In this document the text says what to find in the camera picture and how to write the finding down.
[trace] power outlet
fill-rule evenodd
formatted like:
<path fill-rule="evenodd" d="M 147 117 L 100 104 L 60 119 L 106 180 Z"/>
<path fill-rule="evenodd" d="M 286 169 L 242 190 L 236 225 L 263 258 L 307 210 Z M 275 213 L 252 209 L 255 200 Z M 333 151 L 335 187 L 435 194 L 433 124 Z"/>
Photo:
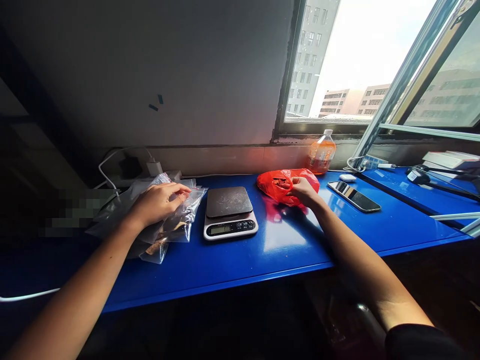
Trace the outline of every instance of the power outlet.
<path fill-rule="evenodd" d="M 383 160 L 379 157 L 375 157 L 375 156 L 372 156 L 372 155 L 367 155 L 361 161 L 362 162 L 362 165 L 361 165 L 362 168 L 364 167 L 363 162 L 365 160 L 368 160 L 368 164 L 366 166 L 367 169 L 376 169 L 379 164 L 388 164 L 389 163 L 387 160 Z"/>

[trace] smartphone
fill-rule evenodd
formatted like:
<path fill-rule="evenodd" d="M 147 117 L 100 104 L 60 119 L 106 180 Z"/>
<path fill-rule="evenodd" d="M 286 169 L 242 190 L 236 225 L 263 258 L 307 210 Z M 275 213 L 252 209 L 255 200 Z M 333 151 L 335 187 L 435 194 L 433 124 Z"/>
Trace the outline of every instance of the smartphone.
<path fill-rule="evenodd" d="M 380 211 L 381 206 L 370 200 L 368 197 L 358 192 L 353 187 L 343 181 L 332 181 L 328 183 L 328 187 L 334 192 L 364 213 L 373 213 Z"/>

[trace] blue table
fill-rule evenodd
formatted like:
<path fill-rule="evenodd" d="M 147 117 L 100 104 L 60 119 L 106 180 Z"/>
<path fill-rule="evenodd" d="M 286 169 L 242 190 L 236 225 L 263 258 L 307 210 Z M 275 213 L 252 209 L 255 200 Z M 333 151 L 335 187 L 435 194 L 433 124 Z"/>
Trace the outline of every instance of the blue table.
<path fill-rule="evenodd" d="M 399 199 L 421 209 L 428 215 L 480 212 L 479 202 L 425 185 L 414 184 L 407 179 L 405 170 L 406 168 L 366 170 L 362 173 L 362 178 L 382 190 L 395 192 Z M 434 175 L 443 180 L 431 176 L 431 182 L 434 184 L 451 188 L 454 188 L 454 186 L 450 184 L 455 184 L 469 192 L 477 193 L 477 189 L 469 181 L 452 179 L 436 173 Z M 474 220 L 456 220 L 461 227 L 470 224 L 472 221 Z"/>
<path fill-rule="evenodd" d="M 320 196 L 333 211 L 381 256 L 470 239 L 382 190 L 358 180 L 353 187 L 381 205 L 364 214 L 328 187 L 338 173 L 320 180 Z M 250 238 L 224 242 L 203 239 L 206 198 L 198 209 L 190 243 L 172 243 L 161 265 L 127 260 L 104 312 L 181 298 L 331 267 L 322 246 L 323 233 L 311 211 L 273 203 L 256 186 L 255 175 L 212 176 L 198 179 L 208 188 L 244 186 L 258 221 Z M 28 253 L 0 258 L 3 297 L 61 287 L 98 245 L 92 236 L 37 246 Z"/>

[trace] black sleeve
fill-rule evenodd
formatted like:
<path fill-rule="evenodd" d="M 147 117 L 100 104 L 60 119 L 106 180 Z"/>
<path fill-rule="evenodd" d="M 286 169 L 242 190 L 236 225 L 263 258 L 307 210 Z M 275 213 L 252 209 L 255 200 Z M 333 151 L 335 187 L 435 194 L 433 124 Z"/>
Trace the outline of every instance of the black sleeve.
<path fill-rule="evenodd" d="M 385 338 L 389 360 L 468 359 L 466 353 L 436 327 L 401 324 L 390 329 Z"/>

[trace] digital kitchen scale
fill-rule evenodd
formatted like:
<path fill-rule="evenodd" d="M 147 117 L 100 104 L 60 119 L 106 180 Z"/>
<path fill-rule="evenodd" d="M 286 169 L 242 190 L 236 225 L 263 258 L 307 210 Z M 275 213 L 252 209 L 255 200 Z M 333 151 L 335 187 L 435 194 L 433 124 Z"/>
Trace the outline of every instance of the digital kitchen scale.
<path fill-rule="evenodd" d="M 206 240 L 252 235 L 258 230 L 254 208 L 243 186 L 208 190 L 203 228 Z"/>

